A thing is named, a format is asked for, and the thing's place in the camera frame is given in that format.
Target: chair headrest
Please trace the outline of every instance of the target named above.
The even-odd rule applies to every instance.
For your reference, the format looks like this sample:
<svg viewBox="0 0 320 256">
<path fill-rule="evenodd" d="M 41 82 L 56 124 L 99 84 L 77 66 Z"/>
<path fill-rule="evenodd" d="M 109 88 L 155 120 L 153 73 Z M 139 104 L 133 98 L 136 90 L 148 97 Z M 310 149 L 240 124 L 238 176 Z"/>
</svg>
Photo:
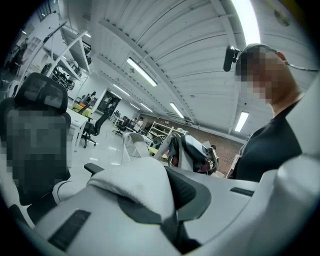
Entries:
<svg viewBox="0 0 320 256">
<path fill-rule="evenodd" d="M 39 105 L 55 108 L 65 113 L 68 106 L 68 93 L 63 85 L 51 78 L 31 73 L 17 92 L 14 101 L 18 105 Z"/>
</svg>

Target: white floor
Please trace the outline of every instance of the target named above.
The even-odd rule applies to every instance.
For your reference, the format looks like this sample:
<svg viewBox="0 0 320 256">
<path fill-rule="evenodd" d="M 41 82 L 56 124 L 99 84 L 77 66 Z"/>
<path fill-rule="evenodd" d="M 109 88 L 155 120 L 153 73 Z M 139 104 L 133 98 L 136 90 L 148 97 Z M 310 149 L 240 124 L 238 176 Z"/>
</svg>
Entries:
<svg viewBox="0 0 320 256">
<path fill-rule="evenodd" d="M 91 117 L 98 120 L 101 115 L 93 113 Z M 94 163 L 105 169 L 121 163 L 123 140 L 120 135 L 115 135 L 113 130 L 118 129 L 107 119 L 102 124 L 99 135 L 91 136 L 91 139 L 96 142 L 96 146 L 88 141 L 86 148 L 84 148 L 85 140 L 81 139 L 78 150 L 73 155 L 72 166 L 69 168 L 71 180 L 81 182 L 85 186 L 91 176 L 84 169 L 84 165 L 87 163 Z"/>
</svg>

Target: brick wall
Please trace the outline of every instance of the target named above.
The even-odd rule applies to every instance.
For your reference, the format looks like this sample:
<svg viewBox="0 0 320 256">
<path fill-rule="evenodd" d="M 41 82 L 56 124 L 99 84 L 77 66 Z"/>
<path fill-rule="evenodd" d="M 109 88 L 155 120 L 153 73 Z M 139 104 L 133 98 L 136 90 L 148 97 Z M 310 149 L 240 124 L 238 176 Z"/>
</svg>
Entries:
<svg viewBox="0 0 320 256">
<path fill-rule="evenodd" d="M 228 173 L 235 155 L 239 152 L 239 149 L 242 146 L 241 143 L 238 143 L 236 141 L 220 137 L 202 130 L 198 130 L 190 126 L 178 124 L 171 121 L 169 121 L 169 124 L 165 124 L 165 121 L 167 120 L 163 120 L 160 118 L 157 119 L 156 117 L 144 114 L 141 114 L 141 117 L 143 117 L 143 127 L 146 126 L 147 123 L 153 123 L 154 121 L 156 121 L 157 123 L 166 125 L 168 127 L 174 126 L 175 129 L 180 127 L 184 130 L 187 130 L 189 132 L 189 135 L 193 136 L 196 140 L 198 140 L 201 143 L 209 141 L 211 145 L 215 144 L 215 152 L 219 157 L 219 166 L 217 170 L 223 174 Z"/>
</svg>

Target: person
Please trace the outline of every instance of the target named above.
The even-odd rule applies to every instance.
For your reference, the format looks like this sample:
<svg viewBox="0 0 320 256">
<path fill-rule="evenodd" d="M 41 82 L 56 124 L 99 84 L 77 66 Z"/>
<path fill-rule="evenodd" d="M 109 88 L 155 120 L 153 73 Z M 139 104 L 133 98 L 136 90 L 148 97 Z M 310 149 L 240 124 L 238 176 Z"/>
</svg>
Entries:
<svg viewBox="0 0 320 256">
<path fill-rule="evenodd" d="M 96 95 L 95 91 L 91 93 L 91 95 L 86 98 L 85 104 L 88 104 L 90 101 L 92 101 L 95 98 L 95 95 Z"/>
<path fill-rule="evenodd" d="M 133 129 L 137 132 L 139 132 L 139 130 L 141 129 L 141 126 L 144 123 L 144 118 L 140 117 L 140 120 L 136 123 L 136 125 L 133 127 Z"/>
<path fill-rule="evenodd" d="M 232 179 L 259 182 L 265 172 L 302 153 L 286 116 L 303 94 L 287 65 L 281 52 L 264 44 L 248 45 L 236 62 L 236 79 L 247 82 L 265 100 L 273 118 L 240 149 Z"/>
</svg>

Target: ceiling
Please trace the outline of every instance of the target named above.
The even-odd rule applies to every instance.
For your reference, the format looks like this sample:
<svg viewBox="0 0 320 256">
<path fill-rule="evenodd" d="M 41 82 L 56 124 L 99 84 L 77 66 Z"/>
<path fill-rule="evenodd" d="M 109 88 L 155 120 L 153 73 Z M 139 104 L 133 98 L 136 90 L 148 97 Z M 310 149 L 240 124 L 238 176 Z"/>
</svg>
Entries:
<svg viewBox="0 0 320 256">
<path fill-rule="evenodd" d="M 272 118 L 268 105 L 235 82 L 233 69 L 223 71 L 226 46 L 245 47 L 231 0 L 65 2 L 71 25 L 91 34 L 85 40 L 92 47 L 94 72 L 128 92 L 130 96 L 118 90 L 146 114 L 150 112 L 140 103 L 153 116 L 180 122 L 173 102 L 193 125 L 235 140 L 248 138 Z M 283 52 L 292 64 L 318 67 L 299 27 L 293 19 L 289 26 L 280 24 L 274 6 L 267 4 L 271 2 L 252 1 L 261 42 Z M 156 87 L 132 69 L 128 57 L 152 76 Z M 312 72 L 291 71 L 303 91 L 315 78 Z M 242 111 L 250 115 L 241 132 L 235 132 Z"/>
</svg>

